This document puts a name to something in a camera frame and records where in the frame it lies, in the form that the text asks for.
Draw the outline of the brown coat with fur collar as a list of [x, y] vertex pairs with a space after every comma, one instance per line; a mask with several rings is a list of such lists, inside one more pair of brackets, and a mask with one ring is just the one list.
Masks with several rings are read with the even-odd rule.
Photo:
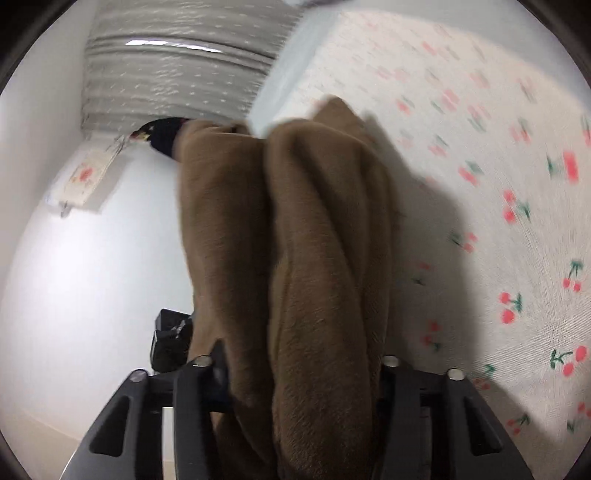
[[370, 478], [397, 219], [365, 124], [339, 98], [263, 139], [192, 121], [173, 156], [189, 353], [228, 360], [223, 477]]

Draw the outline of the dark hanging garment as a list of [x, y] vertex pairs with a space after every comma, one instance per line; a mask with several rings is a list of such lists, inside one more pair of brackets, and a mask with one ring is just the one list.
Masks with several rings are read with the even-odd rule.
[[134, 141], [147, 142], [152, 149], [166, 157], [173, 157], [173, 146], [188, 118], [166, 117], [150, 121], [130, 134]]

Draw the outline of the grey star-patterned curtain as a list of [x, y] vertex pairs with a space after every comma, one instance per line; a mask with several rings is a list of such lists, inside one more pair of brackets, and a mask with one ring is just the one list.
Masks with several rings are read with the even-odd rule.
[[83, 131], [245, 118], [300, 18], [283, 1], [99, 2], [85, 47]]

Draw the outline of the cherry print white sheet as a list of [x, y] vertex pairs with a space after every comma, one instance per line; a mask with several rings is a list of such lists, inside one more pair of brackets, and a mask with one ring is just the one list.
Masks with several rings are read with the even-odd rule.
[[342, 98], [401, 211], [391, 349], [464, 370], [538, 479], [590, 436], [590, 92], [514, 1], [347, 5], [283, 106]]

